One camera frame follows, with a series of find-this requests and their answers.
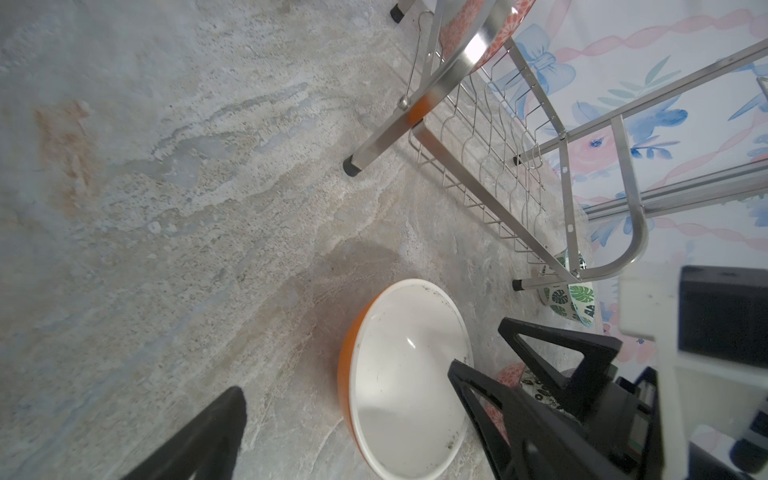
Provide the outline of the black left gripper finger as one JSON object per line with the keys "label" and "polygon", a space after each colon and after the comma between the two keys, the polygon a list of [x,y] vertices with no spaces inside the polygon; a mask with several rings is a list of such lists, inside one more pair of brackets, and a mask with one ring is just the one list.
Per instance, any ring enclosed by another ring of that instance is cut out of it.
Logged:
{"label": "black left gripper finger", "polygon": [[230,479],[247,423],[243,390],[225,390],[127,479]]}

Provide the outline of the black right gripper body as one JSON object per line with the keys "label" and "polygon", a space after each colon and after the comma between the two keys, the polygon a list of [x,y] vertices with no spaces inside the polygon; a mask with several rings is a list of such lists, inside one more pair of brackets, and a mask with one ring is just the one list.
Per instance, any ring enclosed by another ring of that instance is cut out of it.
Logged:
{"label": "black right gripper body", "polygon": [[645,368],[634,381],[587,376],[589,395],[578,419],[586,439],[630,479],[659,479],[664,466],[658,374]]}

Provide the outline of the orange bowl white inside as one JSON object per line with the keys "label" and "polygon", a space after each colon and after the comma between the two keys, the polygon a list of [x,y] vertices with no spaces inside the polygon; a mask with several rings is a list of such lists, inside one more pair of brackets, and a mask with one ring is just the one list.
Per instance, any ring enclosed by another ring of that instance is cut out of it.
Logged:
{"label": "orange bowl white inside", "polygon": [[381,479],[436,479],[451,464],[469,420],[448,379],[473,363],[453,300],[423,279],[379,293],[347,331],[337,390],[365,463]]}

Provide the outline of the steel wire dish rack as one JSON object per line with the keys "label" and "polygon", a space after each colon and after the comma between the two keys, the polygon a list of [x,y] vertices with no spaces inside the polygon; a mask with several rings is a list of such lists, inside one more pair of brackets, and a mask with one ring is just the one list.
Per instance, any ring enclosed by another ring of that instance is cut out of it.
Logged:
{"label": "steel wire dish rack", "polygon": [[[532,228],[526,226],[512,211],[504,206],[489,187],[474,176],[451,151],[424,124],[427,115],[442,103],[449,94],[460,88],[465,78],[469,77],[474,67],[478,66],[482,54],[499,36],[505,21],[515,13],[511,1],[484,1],[461,43],[452,55],[444,60],[437,70],[426,66],[422,73],[422,84],[413,95],[405,98],[405,104],[395,110],[392,116],[380,126],[352,155],[343,163],[344,172],[354,177],[368,167],[397,140],[413,133],[420,145],[427,149],[443,172],[449,174],[455,186],[469,194],[475,207],[480,208],[491,218],[506,237],[519,242],[524,252],[534,255],[541,262],[552,268],[549,276],[516,279],[513,288],[516,291],[532,290],[555,284],[574,284],[604,280],[617,276],[623,269],[636,262],[647,248],[649,229],[647,219],[639,206],[640,190],[628,146],[625,121],[628,117],[647,110],[673,96],[680,95],[695,87],[713,81],[751,60],[767,54],[767,43],[761,41],[753,46],[718,60],[650,95],[612,111],[594,121],[576,129],[564,127],[551,101],[544,93],[540,82],[533,74],[530,65],[523,58],[522,52],[513,39],[507,39],[504,50],[510,54],[528,90],[537,99],[543,110],[545,121],[551,125],[556,135],[553,139],[539,144],[528,129],[527,122],[520,120],[512,131],[490,129],[499,135],[499,140],[487,139],[486,145],[493,158],[499,161],[503,170],[514,174],[518,167],[527,167],[544,154],[553,150],[560,155],[561,190],[566,220],[566,243],[569,264],[563,266],[536,238]],[[593,268],[582,269],[577,266],[577,238],[575,228],[575,207],[571,190],[568,146],[571,142],[595,131],[610,128],[615,141],[618,163],[625,191],[625,203],[632,222],[633,234],[626,251],[616,260]]]}

